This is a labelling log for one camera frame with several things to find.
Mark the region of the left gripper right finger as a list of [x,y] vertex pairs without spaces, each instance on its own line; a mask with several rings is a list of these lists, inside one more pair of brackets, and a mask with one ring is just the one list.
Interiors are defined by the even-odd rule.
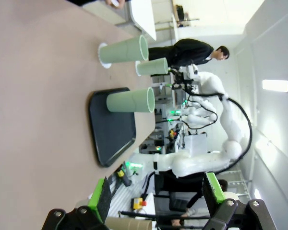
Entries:
[[209,210],[210,219],[205,230],[275,230],[276,225],[261,199],[244,204],[234,198],[226,198],[213,172],[203,178],[202,192]]

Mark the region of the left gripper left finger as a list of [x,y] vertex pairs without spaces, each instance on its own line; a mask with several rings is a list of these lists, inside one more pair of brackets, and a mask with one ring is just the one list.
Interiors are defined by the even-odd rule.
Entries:
[[99,179],[87,205],[67,213],[56,208],[49,211],[43,230],[108,230],[105,220],[111,203],[111,190],[107,178]]

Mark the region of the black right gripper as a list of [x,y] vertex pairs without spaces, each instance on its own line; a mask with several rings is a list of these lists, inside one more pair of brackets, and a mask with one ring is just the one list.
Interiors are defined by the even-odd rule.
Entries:
[[191,80],[184,79],[182,72],[177,69],[171,69],[171,73],[174,75],[174,82],[171,85],[173,90],[185,89],[188,85],[191,85]]

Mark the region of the cardigan person left hand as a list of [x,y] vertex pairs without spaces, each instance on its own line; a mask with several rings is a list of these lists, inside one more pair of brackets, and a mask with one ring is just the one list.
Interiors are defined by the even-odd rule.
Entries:
[[123,8],[126,0],[105,0],[105,3],[113,8],[121,9]]

